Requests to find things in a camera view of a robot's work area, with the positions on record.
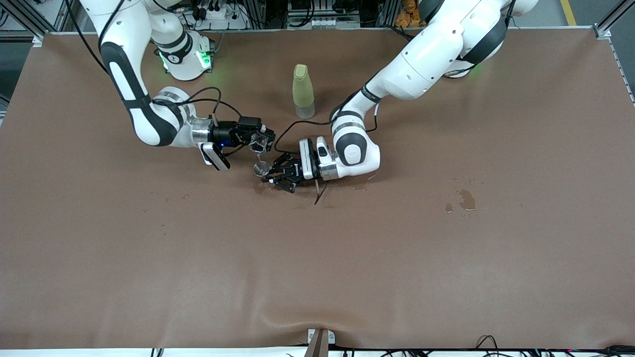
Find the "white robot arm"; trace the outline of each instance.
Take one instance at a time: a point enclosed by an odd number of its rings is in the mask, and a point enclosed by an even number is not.
[[[229,169],[222,146],[248,145],[257,152],[271,149],[270,141],[275,136],[258,118],[243,117],[221,125],[212,118],[197,118],[194,106],[183,104],[189,98],[183,90],[165,87],[154,98],[148,94],[141,77],[141,61],[150,39],[176,79],[195,79],[211,67],[210,40],[186,31],[175,14],[165,11],[178,0],[80,2],[100,35],[104,65],[142,142],[198,147],[205,163],[219,170]]]
[[[428,20],[428,26],[331,114],[335,150],[328,147],[324,137],[317,138],[317,150],[312,148],[311,139],[302,139],[300,160],[283,154],[262,180],[292,192],[301,180],[319,177],[333,180],[377,170],[379,146],[370,139],[364,125],[368,110],[388,95],[413,100],[425,94],[442,76],[467,74],[502,45],[507,22],[501,11],[511,8],[509,14],[519,16],[531,10],[537,1],[424,0],[420,8],[429,13],[422,13],[421,17]],[[299,178],[293,177],[291,170],[284,174],[283,168],[294,164],[300,169]]]

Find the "brown table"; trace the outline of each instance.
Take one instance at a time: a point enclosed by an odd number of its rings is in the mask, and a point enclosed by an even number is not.
[[[326,120],[403,45],[228,34],[213,74],[177,83],[150,50],[143,72],[151,93],[217,85],[281,133],[295,64]],[[354,347],[635,344],[634,119],[607,41],[515,30],[469,77],[384,100],[380,170],[314,206],[313,185],[259,186],[248,151],[222,173],[195,149],[143,145],[79,38],[46,36],[0,130],[0,342],[275,346],[326,327]]]

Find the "table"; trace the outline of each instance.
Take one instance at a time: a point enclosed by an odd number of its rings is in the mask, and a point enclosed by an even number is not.
[[[323,121],[403,46],[388,30],[227,34],[212,74],[178,83],[152,48],[142,71],[153,94],[219,86],[280,134],[295,64]],[[46,36],[0,130],[0,343],[276,346],[324,327],[349,347],[635,344],[634,118],[607,41],[514,30],[468,77],[385,99],[379,171],[313,205],[313,185],[261,186],[248,151],[216,172],[144,145],[80,39]],[[298,125],[281,145],[326,134]]]

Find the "bottle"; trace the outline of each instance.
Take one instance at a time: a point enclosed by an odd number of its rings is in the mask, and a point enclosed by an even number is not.
[[[293,71],[293,103],[295,114],[300,119],[310,119],[316,113],[313,84],[309,77],[309,69],[304,64],[298,64]]]

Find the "yellow line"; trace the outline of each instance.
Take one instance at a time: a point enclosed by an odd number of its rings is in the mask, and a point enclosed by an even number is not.
[[[573,11],[571,10],[571,4],[569,4],[569,0],[560,0],[560,4],[562,4],[562,10],[565,12],[566,23],[569,26],[576,26],[575,17],[573,17]]]

